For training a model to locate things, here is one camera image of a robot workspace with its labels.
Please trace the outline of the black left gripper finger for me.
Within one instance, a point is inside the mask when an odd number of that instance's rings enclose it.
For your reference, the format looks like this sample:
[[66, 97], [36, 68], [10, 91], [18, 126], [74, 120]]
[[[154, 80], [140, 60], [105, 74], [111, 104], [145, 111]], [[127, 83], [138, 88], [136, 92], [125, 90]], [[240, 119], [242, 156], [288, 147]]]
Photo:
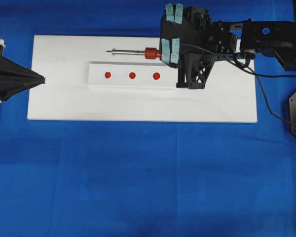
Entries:
[[0, 78], [0, 100], [6, 101], [17, 93], [31, 89], [44, 83], [44, 78]]
[[45, 77], [0, 55], [0, 75], [19, 76], [45, 81]]

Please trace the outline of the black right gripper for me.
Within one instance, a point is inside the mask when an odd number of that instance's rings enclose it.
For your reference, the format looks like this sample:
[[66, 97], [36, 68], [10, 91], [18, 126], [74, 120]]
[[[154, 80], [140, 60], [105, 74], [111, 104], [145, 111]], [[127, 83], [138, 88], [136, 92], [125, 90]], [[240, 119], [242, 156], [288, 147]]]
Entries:
[[201, 48], [224, 56], [229, 60], [244, 59], [244, 53], [237, 53], [238, 36], [232, 30], [240, 30], [244, 22], [212, 22], [209, 11], [182, 4], [166, 4], [160, 25], [160, 61], [172, 68], [181, 68], [181, 40], [199, 40], [195, 50], [186, 52], [205, 54]]

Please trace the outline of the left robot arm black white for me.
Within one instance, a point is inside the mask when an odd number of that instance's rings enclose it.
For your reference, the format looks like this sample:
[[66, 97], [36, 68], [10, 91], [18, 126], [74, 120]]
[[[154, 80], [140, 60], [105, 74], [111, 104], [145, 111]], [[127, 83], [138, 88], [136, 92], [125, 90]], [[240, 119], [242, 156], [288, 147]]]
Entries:
[[44, 76], [5, 58], [5, 47], [5, 41], [0, 38], [0, 103], [45, 83]]

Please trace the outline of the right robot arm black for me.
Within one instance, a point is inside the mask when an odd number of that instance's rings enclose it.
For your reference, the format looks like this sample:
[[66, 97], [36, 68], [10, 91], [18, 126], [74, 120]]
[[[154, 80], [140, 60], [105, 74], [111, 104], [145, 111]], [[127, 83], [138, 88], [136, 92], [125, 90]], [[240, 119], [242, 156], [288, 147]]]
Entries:
[[160, 60], [185, 73], [209, 73], [215, 62], [274, 57], [296, 71], [296, 23], [289, 21], [212, 21], [208, 10], [167, 4], [160, 25]]

